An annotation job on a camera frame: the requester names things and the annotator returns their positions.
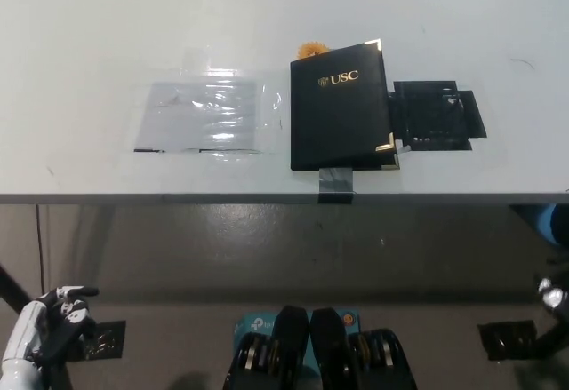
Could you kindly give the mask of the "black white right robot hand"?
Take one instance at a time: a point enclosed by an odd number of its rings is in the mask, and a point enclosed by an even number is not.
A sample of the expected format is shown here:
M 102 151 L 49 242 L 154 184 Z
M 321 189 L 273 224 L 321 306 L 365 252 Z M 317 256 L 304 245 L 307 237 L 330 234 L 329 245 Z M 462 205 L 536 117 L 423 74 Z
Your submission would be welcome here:
M 560 322 L 568 322 L 568 290 L 549 278 L 542 278 L 538 293 L 544 307 Z

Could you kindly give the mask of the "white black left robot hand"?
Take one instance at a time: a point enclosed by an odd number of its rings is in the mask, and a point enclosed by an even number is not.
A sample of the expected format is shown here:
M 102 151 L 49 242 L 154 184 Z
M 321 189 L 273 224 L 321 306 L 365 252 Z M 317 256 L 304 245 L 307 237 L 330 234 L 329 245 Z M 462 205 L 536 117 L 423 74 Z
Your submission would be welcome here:
M 22 309 L 2 360 L 31 362 L 37 368 L 63 359 L 81 336 L 96 326 L 87 299 L 97 288 L 62 286 L 33 299 Z

